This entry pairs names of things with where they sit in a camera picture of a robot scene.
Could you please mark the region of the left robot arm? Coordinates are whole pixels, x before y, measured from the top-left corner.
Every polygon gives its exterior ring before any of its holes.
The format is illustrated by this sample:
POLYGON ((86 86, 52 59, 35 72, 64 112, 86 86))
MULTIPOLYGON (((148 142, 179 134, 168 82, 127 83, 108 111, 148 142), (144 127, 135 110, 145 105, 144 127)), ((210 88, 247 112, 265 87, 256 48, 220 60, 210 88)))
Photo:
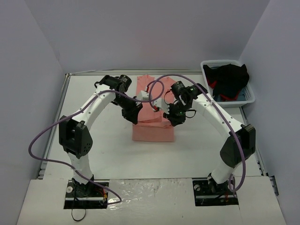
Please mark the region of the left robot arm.
POLYGON ((83 196, 89 196, 94 192, 93 173, 90 169, 88 153, 92 148, 93 140, 90 129, 96 118, 113 103, 121 107, 124 119, 132 124, 138 123, 138 114, 143 105, 125 96, 115 93, 116 91, 125 94, 132 83, 126 75, 106 75, 99 82, 94 84, 96 90, 86 103, 78 110, 80 113, 59 124, 59 144, 68 154, 71 165, 75 168, 73 181, 78 184, 77 190, 83 196))

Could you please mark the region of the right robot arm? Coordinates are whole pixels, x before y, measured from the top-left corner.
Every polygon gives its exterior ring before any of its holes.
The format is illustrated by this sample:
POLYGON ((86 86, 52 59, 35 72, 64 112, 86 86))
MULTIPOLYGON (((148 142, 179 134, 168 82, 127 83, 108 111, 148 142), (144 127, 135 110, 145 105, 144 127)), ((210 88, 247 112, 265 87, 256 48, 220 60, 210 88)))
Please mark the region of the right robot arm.
POLYGON ((215 194, 225 188, 225 182, 233 176, 235 169, 242 165, 246 168, 246 160, 255 153, 256 130, 252 125, 244 125, 234 119, 213 99, 206 89, 198 89, 202 85, 186 87, 181 81, 171 86, 175 102, 168 105, 164 118, 172 126, 181 125, 186 120, 186 112, 195 111, 202 115, 221 135, 224 144, 220 150, 220 163, 208 176, 209 191, 215 194))

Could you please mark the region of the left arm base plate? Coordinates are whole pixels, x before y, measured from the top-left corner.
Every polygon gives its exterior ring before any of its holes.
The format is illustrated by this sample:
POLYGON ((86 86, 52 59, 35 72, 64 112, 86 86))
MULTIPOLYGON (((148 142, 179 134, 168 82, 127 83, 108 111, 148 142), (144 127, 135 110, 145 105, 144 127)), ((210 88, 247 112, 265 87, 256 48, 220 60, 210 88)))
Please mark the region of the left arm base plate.
POLYGON ((69 180, 65 193, 64 209, 106 209, 108 191, 87 183, 69 180))

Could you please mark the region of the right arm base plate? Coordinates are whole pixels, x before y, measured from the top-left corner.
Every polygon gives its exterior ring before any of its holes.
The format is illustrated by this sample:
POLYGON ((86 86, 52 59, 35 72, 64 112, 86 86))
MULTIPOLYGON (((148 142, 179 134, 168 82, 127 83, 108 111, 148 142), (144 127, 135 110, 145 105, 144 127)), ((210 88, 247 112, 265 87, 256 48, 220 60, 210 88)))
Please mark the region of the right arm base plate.
POLYGON ((238 198, 229 190, 227 181, 217 184, 212 179, 198 178, 192 179, 192 185, 197 207, 239 205, 238 198))

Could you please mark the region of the pink t shirt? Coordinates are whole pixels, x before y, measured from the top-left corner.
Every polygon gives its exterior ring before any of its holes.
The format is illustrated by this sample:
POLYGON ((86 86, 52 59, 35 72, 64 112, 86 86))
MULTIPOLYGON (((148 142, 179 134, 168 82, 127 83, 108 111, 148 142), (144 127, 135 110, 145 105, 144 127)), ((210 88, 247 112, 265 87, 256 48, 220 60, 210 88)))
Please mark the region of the pink t shirt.
MULTIPOLYGON (((136 94, 146 90, 146 86, 154 81, 155 78, 150 75, 142 75, 137 77, 136 94)), ((162 98, 165 97, 166 103, 175 101, 174 95, 170 91, 171 85, 176 81, 171 77, 164 77, 160 80, 164 84, 164 92, 162 98)), ((157 97, 162 90, 161 84, 158 82, 152 89, 152 97, 157 97)), ((142 142, 174 142, 174 127, 170 121, 163 117, 163 111, 154 112, 149 103, 142 103, 142 109, 138 114, 138 123, 133 125, 132 133, 133 141, 142 142)))

